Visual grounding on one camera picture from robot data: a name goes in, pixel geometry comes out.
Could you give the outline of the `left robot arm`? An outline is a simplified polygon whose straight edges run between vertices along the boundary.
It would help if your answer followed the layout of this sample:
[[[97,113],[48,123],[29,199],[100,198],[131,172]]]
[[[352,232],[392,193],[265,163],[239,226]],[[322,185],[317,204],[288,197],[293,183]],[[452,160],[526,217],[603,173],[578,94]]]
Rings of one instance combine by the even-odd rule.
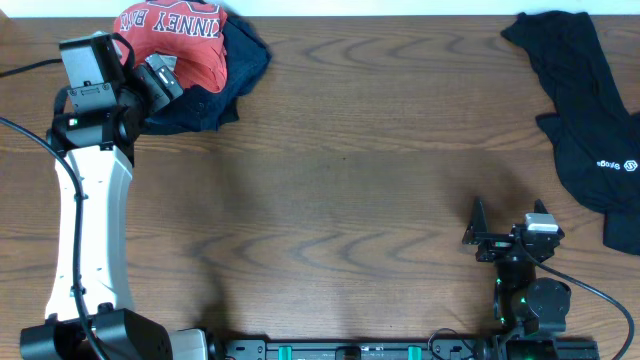
[[[135,312],[126,255],[134,143],[152,114],[183,93],[156,54],[137,62],[118,33],[59,45],[69,84],[42,145],[55,158],[58,259],[42,325],[20,334],[25,359],[206,359],[201,329],[170,333]]]

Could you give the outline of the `red printed t-shirt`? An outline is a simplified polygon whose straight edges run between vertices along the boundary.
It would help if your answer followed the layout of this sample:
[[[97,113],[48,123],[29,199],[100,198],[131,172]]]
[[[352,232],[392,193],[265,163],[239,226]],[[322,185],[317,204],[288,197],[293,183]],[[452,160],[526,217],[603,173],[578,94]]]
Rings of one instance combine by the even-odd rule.
[[[136,3],[113,23],[137,63],[152,53],[177,57],[174,73],[187,89],[221,92],[227,83],[223,27],[228,14],[217,4],[181,0]]]

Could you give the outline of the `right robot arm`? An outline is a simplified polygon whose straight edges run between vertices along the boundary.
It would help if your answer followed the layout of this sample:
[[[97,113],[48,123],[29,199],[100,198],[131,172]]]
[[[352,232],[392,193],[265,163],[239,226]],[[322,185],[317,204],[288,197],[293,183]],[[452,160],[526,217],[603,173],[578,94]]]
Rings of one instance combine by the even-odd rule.
[[[477,247],[478,262],[495,266],[494,316],[502,330],[474,346],[478,359],[551,360],[560,357],[556,335],[566,330],[571,290],[565,283],[536,275],[555,254],[564,232],[538,200],[524,222],[506,234],[489,231],[484,206],[475,198],[462,238]]]

